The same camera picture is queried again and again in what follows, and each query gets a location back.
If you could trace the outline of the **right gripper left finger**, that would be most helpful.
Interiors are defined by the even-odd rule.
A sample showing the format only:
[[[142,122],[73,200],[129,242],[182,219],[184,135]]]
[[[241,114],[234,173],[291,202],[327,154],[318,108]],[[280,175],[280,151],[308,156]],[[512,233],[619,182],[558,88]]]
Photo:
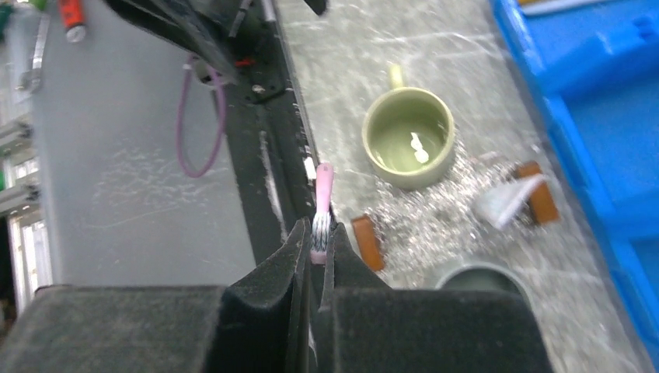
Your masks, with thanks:
[[[306,372],[310,222],[230,286],[41,289],[3,372]]]

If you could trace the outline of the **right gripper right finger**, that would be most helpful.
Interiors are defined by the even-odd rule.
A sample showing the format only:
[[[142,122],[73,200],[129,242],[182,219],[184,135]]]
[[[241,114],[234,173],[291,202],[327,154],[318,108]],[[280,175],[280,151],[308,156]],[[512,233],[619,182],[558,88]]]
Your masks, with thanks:
[[[319,372],[550,372],[538,323],[503,290],[394,289],[332,227],[315,315]]]

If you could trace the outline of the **toothbrush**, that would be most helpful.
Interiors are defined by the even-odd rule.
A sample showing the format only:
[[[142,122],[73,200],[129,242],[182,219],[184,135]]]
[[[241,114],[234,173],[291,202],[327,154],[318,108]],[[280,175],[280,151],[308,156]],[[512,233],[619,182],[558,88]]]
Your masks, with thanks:
[[[316,168],[316,213],[312,221],[312,248],[310,250],[311,263],[316,265],[324,265],[327,258],[332,225],[330,201],[333,179],[333,166],[327,162],[320,163]]]

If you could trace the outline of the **grey ceramic mug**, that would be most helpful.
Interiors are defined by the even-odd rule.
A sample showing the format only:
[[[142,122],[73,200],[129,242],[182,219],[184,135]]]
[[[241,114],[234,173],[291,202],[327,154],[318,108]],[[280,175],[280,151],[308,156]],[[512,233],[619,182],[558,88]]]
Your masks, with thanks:
[[[511,269],[498,263],[482,260],[447,262],[436,269],[436,278],[428,280],[434,289],[457,291],[507,292],[531,304],[526,284]]]

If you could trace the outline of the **clear holder with wooden ends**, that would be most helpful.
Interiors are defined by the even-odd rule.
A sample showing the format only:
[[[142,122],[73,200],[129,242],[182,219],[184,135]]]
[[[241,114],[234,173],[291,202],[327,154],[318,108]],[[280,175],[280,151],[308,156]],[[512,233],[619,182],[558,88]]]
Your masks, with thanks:
[[[417,191],[375,186],[376,202],[349,224],[374,271],[411,271],[485,249],[510,252],[518,236],[561,219],[536,161],[460,162],[445,181]]]

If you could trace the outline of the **clear textured oval tray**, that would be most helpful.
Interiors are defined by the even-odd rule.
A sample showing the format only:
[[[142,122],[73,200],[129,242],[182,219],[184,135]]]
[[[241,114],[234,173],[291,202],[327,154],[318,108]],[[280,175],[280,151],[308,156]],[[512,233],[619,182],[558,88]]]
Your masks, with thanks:
[[[440,183],[403,191],[378,181],[375,201],[365,209],[375,226],[385,267],[378,276],[395,288],[432,288],[428,280],[447,262],[482,260],[509,267],[524,244],[544,236],[522,208],[502,230],[472,209],[481,193],[512,181],[517,165],[500,152],[469,155],[458,147],[452,170]]]

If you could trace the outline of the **white toothpaste tube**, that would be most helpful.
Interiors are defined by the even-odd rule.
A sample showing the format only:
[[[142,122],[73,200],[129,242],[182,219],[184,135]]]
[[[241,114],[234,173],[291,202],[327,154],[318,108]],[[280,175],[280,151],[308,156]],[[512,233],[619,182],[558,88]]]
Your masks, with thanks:
[[[473,212],[495,229],[502,230],[545,180],[544,175],[535,174],[498,184],[476,197]]]

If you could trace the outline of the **green ceramic mug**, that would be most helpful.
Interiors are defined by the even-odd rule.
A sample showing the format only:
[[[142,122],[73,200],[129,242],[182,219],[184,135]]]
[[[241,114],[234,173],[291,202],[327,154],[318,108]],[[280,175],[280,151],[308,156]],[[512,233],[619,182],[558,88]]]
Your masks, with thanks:
[[[368,108],[361,139],[375,173],[403,190],[439,183],[455,163],[456,126],[435,93],[407,85],[403,69],[389,66],[389,90]]]

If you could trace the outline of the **blue three-compartment bin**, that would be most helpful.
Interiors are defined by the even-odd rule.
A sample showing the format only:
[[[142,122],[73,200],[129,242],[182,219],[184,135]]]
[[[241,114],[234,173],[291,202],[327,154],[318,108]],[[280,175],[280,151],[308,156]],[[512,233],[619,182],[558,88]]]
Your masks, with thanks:
[[[491,2],[638,337],[658,360],[658,3]]]

